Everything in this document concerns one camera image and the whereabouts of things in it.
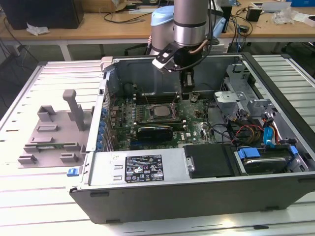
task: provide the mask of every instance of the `power supply label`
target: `power supply label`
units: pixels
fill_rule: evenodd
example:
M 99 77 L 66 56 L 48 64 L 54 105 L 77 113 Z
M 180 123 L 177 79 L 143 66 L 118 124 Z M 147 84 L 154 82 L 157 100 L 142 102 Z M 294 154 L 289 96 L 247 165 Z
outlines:
M 164 180 L 161 155 L 127 156 L 125 167 L 127 183 Z

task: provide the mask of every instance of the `motherboard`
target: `motherboard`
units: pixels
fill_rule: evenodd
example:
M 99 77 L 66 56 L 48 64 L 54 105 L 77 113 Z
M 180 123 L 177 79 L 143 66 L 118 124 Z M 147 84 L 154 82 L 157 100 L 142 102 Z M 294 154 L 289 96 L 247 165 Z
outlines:
M 103 120 L 111 127 L 113 150 L 182 148 L 187 144 L 215 143 L 214 134 L 205 122 L 205 102 L 190 99 L 137 104 L 132 99 L 112 99 Z

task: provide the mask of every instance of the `green circuit board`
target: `green circuit board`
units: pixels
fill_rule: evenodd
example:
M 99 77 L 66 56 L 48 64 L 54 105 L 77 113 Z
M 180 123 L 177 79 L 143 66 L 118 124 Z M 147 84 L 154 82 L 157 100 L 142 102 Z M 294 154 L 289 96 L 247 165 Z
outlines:
M 147 122 L 152 121 L 153 107 L 169 106 L 176 111 L 175 118 L 162 119 L 164 125 L 174 127 L 173 139 L 168 142 L 142 143 L 132 135 L 137 127 L 147 126 Z M 211 134 L 204 119 L 204 100 L 192 103 L 190 100 L 182 100 L 173 104 L 136 105 L 131 99 L 118 98 L 114 103 L 115 114 L 111 114 L 113 130 L 116 134 L 116 145 L 114 150 L 143 150 L 161 148 L 181 148 L 185 144 L 206 144 L 215 143 L 215 137 Z M 184 128 L 181 120 L 185 119 Z

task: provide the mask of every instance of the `desk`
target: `desk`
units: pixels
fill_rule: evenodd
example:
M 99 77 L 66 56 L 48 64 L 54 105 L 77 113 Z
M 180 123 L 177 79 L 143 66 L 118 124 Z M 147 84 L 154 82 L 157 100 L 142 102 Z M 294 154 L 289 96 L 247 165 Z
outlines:
M 232 9 L 233 15 L 237 10 L 247 7 L 252 0 L 241 0 L 241 6 L 235 6 Z M 300 13 L 315 14 L 315 7 L 293 7 Z M 239 16 L 245 18 L 246 12 Z M 271 20 L 272 13 L 264 13 L 259 17 L 258 22 L 251 22 L 253 25 L 252 34 L 246 39 L 247 42 L 308 42 L 315 41 L 315 28 L 312 28 L 302 22 L 295 21 L 294 24 L 276 25 Z M 249 25 L 246 21 L 238 18 L 237 23 Z M 225 43 L 231 42 L 234 36 L 234 26 L 230 22 L 226 33 L 221 34 L 220 38 Z
M 113 20 L 124 21 L 141 14 L 114 14 Z M 103 19 L 104 13 L 85 13 L 77 29 L 49 29 L 50 33 L 34 36 L 26 30 L 13 30 L 13 35 L 23 45 L 59 45 L 64 60 L 72 60 L 68 45 L 71 44 L 129 44 L 146 43 L 151 34 L 151 15 L 136 24 L 113 24 Z M 0 18 L 0 38 L 5 45 L 19 45 L 9 34 Z
M 241 0 L 239 7 L 233 7 L 233 14 L 238 9 L 246 7 L 251 0 Z M 315 7 L 294 8 L 301 13 L 315 14 Z M 151 15 L 143 17 L 145 21 L 136 24 L 113 24 L 103 19 L 104 13 L 85 13 L 84 20 L 78 29 L 50 29 L 49 34 L 34 36 L 26 30 L 12 30 L 13 35 L 24 45 L 59 45 L 65 60 L 71 60 L 68 45 L 71 44 L 127 44 L 146 43 L 151 34 Z M 115 14 L 113 20 L 123 21 L 131 19 L 138 14 L 127 12 Z M 315 41 L 315 28 L 304 23 L 295 22 L 286 25 L 275 25 L 271 21 L 272 14 L 265 13 L 259 21 L 253 24 L 252 34 L 247 42 L 307 42 Z M 241 19 L 238 23 L 246 25 Z M 234 26 L 229 25 L 227 33 L 221 34 L 220 41 L 228 45 L 234 36 Z M 12 39 L 0 18 L 0 38 L 6 45 L 18 45 Z

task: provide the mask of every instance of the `blue connector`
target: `blue connector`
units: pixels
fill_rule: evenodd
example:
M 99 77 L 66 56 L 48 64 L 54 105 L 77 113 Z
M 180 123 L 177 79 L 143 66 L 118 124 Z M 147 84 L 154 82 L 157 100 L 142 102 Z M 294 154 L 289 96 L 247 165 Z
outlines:
M 74 176 L 79 176 L 79 169 L 77 168 L 71 168 L 67 172 L 68 177 L 74 177 Z
M 101 116 L 105 117 L 105 116 L 107 116 L 107 114 L 108 114 L 107 109 L 106 108 L 102 108 Z
M 293 156 L 297 156 L 299 154 L 295 146 L 290 146 L 290 151 L 292 152 Z
M 100 134 L 104 133 L 104 129 L 102 127 L 98 128 L 98 131 L 99 131 Z
M 101 134 L 99 134 L 99 135 L 97 136 L 97 141 L 100 142 L 100 141 L 102 141 L 102 140 L 103 140 L 103 136 L 102 136 Z
M 102 108 L 102 112 L 105 113 L 105 115 L 107 115 L 107 109 L 106 108 Z
M 272 143 L 272 136 L 273 136 L 273 130 L 271 127 L 267 126 L 264 128 L 264 144 L 269 145 L 270 147 L 274 148 L 275 145 Z
M 100 123 L 99 123 L 99 126 L 104 128 L 105 127 L 105 122 L 101 120 Z
M 258 158 L 260 157 L 260 154 L 255 147 L 249 147 L 249 148 L 242 148 L 238 151 L 238 155 L 240 156 L 241 160 L 244 158 Z
M 99 142 L 96 143 L 96 148 L 102 149 L 102 147 L 103 147 L 103 144 L 101 144 L 101 143 L 99 143 Z

